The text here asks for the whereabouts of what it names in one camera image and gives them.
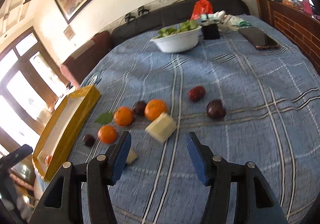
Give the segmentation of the dark purple plum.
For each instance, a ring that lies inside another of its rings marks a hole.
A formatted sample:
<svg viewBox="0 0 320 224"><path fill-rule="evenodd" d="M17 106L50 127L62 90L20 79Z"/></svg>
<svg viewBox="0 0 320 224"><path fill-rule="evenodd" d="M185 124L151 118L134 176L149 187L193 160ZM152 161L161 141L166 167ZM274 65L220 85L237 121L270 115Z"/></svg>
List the dark purple plum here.
<svg viewBox="0 0 320 224"><path fill-rule="evenodd" d="M83 145L86 147L93 147L95 143L95 137L89 134L86 134L82 138Z"/></svg>
<svg viewBox="0 0 320 224"><path fill-rule="evenodd" d="M226 116L226 109L223 107L223 103L219 99L210 101L206 110L207 116L214 120L220 120Z"/></svg>
<svg viewBox="0 0 320 224"><path fill-rule="evenodd" d="M144 102L142 100L136 102L133 106L134 115L135 116L144 116L145 107L146 107L146 102Z"/></svg>

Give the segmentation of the small cream pastry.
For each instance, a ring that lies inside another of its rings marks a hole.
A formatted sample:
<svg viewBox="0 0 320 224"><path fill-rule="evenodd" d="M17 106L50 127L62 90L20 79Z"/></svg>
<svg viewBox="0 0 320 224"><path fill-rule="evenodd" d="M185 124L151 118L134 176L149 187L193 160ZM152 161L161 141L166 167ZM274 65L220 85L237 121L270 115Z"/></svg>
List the small cream pastry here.
<svg viewBox="0 0 320 224"><path fill-rule="evenodd" d="M132 164L138 158L137 153L134 149L129 150L129 154L126 159L126 164Z"/></svg>

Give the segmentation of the orange mandarin with leaf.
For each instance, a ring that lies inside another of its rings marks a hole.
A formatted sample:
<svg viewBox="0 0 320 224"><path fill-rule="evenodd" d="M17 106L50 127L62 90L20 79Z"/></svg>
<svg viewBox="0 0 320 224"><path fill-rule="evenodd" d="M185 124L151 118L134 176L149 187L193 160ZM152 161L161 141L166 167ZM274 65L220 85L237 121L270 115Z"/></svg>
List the orange mandarin with leaf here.
<svg viewBox="0 0 320 224"><path fill-rule="evenodd" d="M102 125L114 122L117 126L128 126L133 122L133 120L133 111L129 107L122 106L114 113L106 112L101 114L95 122Z"/></svg>

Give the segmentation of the red jujube date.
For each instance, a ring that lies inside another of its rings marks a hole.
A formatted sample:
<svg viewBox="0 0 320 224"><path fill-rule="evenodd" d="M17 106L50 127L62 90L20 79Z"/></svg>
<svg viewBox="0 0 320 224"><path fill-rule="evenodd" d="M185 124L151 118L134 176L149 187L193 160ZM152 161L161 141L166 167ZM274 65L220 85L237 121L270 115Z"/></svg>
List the red jujube date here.
<svg viewBox="0 0 320 224"><path fill-rule="evenodd" d="M205 96L205 94L206 94L206 90L203 86L195 86L188 93L189 99L192 102L198 102L200 99L202 99Z"/></svg>

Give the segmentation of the orange mandarin in tray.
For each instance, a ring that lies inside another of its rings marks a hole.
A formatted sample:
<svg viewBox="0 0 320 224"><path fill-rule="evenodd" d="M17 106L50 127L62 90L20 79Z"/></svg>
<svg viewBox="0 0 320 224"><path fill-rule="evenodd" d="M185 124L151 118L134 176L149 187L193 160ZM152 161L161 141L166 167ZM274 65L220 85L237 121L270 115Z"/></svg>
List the orange mandarin in tray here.
<svg viewBox="0 0 320 224"><path fill-rule="evenodd" d="M48 156L46 157L46 159L45 159L45 164L46 164L46 166L48 166L48 165L50 164L51 160L52 160L52 155L48 155Z"/></svg>

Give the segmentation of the yellow rimmed white tray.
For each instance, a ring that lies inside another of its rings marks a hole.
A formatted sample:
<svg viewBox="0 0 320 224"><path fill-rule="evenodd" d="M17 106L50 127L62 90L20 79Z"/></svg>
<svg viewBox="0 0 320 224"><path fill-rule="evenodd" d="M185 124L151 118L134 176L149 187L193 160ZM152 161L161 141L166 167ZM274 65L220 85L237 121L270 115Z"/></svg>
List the yellow rimmed white tray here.
<svg viewBox="0 0 320 224"><path fill-rule="evenodd" d="M85 121L100 98L95 86L82 87L66 95L43 129L32 155L35 172L44 181L51 181L76 141ZM52 155L48 166L45 159Z"/></svg>

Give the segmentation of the wooden glass door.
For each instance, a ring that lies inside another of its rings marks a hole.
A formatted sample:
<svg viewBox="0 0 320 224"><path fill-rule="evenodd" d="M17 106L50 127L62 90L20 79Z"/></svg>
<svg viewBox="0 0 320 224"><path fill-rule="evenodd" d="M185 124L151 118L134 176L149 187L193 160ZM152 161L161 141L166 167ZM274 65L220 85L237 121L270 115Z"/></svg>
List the wooden glass door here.
<svg viewBox="0 0 320 224"><path fill-rule="evenodd" d="M68 80L34 28L1 51L1 128L16 142L39 140Z"/></svg>

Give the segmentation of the black smartphone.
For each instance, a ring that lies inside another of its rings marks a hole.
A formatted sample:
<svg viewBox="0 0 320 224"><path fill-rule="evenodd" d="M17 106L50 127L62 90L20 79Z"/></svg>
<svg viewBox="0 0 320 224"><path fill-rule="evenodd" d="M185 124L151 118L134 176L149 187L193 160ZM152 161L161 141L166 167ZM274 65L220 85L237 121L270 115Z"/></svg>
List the black smartphone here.
<svg viewBox="0 0 320 224"><path fill-rule="evenodd" d="M259 28L240 28L238 32L257 50L279 49L279 43Z"/></svg>

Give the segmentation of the white bowl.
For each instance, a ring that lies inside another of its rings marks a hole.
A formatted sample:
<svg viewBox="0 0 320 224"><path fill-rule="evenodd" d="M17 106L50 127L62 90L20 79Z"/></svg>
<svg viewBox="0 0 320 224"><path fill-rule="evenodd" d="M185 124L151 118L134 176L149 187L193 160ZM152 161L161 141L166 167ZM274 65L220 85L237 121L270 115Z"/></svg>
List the white bowl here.
<svg viewBox="0 0 320 224"><path fill-rule="evenodd" d="M191 50L199 43L199 33L202 26L196 29L181 32L166 37L154 37L150 41L153 42L158 49L163 53L181 53Z"/></svg>

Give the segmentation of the white gloves pile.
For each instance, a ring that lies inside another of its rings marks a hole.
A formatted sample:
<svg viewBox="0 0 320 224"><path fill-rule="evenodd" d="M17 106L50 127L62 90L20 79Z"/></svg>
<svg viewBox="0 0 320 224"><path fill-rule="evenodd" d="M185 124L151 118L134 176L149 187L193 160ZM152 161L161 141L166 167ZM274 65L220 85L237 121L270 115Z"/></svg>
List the white gloves pile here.
<svg viewBox="0 0 320 224"><path fill-rule="evenodd" d="M211 24L217 25L221 31L238 31L242 28L249 28L253 25L238 16L233 16L231 14L226 14L226 12L218 11L214 14L202 14L200 16L203 26L208 26Z"/></svg>

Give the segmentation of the black clamp on sofa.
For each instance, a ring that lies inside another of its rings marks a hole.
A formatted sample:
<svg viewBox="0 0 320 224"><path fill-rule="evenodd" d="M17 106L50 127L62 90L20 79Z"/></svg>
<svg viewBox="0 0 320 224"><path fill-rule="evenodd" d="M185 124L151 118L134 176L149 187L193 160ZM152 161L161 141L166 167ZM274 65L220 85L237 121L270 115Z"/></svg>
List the black clamp on sofa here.
<svg viewBox="0 0 320 224"><path fill-rule="evenodd" d="M146 8L145 6L141 6L138 8L138 16L142 17L145 13L149 13L150 9Z"/></svg>
<svg viewBox="0 0 320 224"><path fill-rule="evenodd" d="M126 23L130 23L131 20L134 20L136 17L131 13L127 13L124 17Z"/></svg>

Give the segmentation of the black sofa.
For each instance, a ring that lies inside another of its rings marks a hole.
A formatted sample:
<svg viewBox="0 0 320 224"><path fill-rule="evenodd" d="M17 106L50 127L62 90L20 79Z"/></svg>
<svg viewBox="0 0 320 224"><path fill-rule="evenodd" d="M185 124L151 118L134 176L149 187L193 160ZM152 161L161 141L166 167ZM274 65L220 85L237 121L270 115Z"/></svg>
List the black sofa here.
<svg viewBox="0 0 320 224"><path fill-rule="evenodd" d="M122 24L111 33L114 46L141 33L159 30L174 24L182 23L191 18L195 3L199 0L183 0L163 8L149 12L129 23ZM249 8L242 0L208 0L213 11L222 11L231 15L249 15Z"/></svg>

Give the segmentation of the brick wooden counter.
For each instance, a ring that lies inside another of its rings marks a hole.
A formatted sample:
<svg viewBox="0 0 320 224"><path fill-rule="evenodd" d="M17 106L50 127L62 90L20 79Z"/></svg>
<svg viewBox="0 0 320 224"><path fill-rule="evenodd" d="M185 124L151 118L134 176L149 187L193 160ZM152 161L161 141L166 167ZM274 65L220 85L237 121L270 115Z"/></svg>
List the brick wooden counter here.
<svg viewBox="0 0 320 224"><path fill-rule="evenodd" d="M257 0L260 18L299 47L319 72L319 21L288 4Z"/></svg>

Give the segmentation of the red plastic bag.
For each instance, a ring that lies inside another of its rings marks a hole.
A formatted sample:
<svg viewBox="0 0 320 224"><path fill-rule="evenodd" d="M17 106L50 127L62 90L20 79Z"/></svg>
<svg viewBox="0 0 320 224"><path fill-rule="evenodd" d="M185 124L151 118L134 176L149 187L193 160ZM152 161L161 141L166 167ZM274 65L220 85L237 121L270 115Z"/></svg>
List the red plastic bag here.
<svg viewBox="0 0 320 224"><path fill-rule="evenodd" d="M191 15L191 20L200 19L202 15L213 14L213 7L208 0L199 0L195 3L193 12Z"/></svg>

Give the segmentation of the small wall plaque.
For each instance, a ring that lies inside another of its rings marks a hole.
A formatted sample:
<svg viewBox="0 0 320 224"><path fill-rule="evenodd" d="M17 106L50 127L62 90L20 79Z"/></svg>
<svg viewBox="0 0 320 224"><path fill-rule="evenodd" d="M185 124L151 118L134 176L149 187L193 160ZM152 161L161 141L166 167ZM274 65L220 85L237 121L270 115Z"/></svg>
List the small wall plaque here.
<svg viewBox="0 0 320 224"><path fill-rule="evenodd" d="M72 27L71 27L70 25L68 25L68 26L66 27L66 29L63 31L63 33L64 33L65 37L66 37L69 41L71 41L72 38L75 36L75 32L74 32L74 30L72 29Z"/></svg>

